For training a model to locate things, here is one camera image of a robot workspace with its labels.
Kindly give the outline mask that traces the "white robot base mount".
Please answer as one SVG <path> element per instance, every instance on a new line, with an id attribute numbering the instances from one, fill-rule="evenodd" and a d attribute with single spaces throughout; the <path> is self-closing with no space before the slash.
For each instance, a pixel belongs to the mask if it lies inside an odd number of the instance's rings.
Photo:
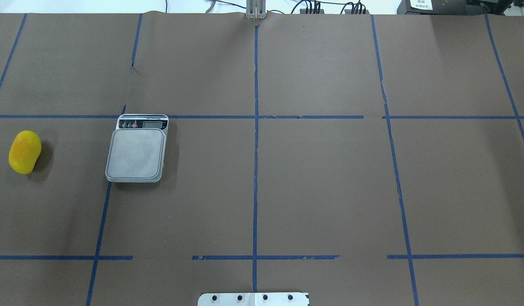
<path id="1" fill-rule="evenodd" d="M 198 306 L 309 306 L 304 292 L 233 292 L 207 293 L 198 298 Z"/>

